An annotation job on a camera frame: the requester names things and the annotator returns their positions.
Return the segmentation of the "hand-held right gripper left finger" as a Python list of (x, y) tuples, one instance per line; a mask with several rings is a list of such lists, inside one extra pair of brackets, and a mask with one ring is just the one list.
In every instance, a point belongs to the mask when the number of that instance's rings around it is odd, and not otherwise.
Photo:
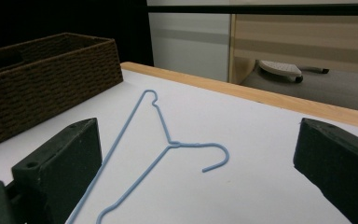
[(12, 167), (27, 224), (64, 224), (102, 164), (96, 118), (73, 123)]

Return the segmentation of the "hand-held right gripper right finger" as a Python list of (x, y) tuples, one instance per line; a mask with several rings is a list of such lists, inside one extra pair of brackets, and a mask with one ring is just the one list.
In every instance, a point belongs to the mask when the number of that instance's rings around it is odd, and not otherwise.
[(316, 119), (302, 119), (295, 168), (352, 224), (358, 224), (358, 136)]

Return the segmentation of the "blue wire clothes hanger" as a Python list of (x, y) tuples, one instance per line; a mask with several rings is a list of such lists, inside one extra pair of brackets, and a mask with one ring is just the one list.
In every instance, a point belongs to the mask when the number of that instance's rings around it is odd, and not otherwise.
[(166, 124), (165, 118), (163, 113), (161, 112), (160, 107), (157, 104), (158, 101), (158, 93), (155, 90), (144, 90), (140, 95), (138, 101), (136, 102), (133, 110), (130, 112), (129, 117), (125, 121), (122, 129), (120, 130), (116, 140), (114, 141), (113, 145), (108, 150), (106, 156), (102, 160), (101, 167), (98, 169), (96, 175), (93, 177), (91, 182), (86, 188), (85, 193), (80, 198), (79, 202), (77, 203), (76, 207), (74, 208), (71, 215), (67, 218), (65, 224), (75, 224), (75, 221), (82, 210), (84, 204), (86, 203), (87, 199), (89, 198), (91, 192), (93, 191), (94, 187), (96, 186), (97, 182), (99, 181), (100, 177), (103, 174), (104, 168), (110, 161), (113, 153), (117, 149), (117, 146), (122, 139), (124, 133), (127, 131), (128, 127), (131, 124), (133, 117), (135, 116), (136, 112), (138, 111), (139, 106), (141, 105), (145, 96), (150, 93), (153, 95), (153, 100), (151, 101), (151, 105), (155, 108), (158, 113), (158, 118), (163, 128), (163, 132), (167, 141), (167, 146), (158, 154), (158, 156), (152, 161), (152, 163), (145, 169), (145, 171), (134, 181), (132, 185), (130, 185), (127, 190), (111, 205), (105, 207), (97, 216), (95, 224), (102, 224), (103, 218), (113, 210), (117, 209), (130, 195), (131, 193), (143, 182), (143, 180), (151, 173), (151, 171), (157, 166), (157, 164), (162, 160), (162, 158), (171, 150), (177, 148), (206, 148), (206, 147), (214, 147), (220, 149), (224, 153), (224, 158), (219, 161), (218, 163), (212, 164), (205, 168), (202, 168), (201, 171), (203, 173), (211, 172), (217, 168), (220, 168), (226, 165), (230, 159), (230, 154), (228, 149), (218, 143), (186, 143), (181, 141), (174, 141), (171, 138), (168, 126)]

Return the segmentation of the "brown woven basket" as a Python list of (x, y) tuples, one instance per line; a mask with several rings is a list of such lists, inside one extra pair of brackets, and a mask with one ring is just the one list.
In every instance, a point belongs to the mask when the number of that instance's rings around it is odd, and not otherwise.
[(122, 81), (110, 38), (63, 33), (0, 48), (0, 143)]

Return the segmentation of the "white wheeled base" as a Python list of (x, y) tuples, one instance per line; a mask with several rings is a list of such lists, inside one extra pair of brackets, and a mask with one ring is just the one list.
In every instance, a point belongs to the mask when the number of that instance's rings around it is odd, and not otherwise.
[(262, 60), (258, 62), (258, 65), (261, 69), (273, 75), (292, 77), (295, 80), (295, 83), (301, 83), (303, 81), (302, 72), (295, 64)]

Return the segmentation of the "white cabinet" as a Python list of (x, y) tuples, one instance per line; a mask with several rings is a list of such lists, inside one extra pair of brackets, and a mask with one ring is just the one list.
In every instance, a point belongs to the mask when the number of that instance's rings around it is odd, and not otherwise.
[(156, 67), (227, 81), (228, 15), (150, 13), (149, 22)]

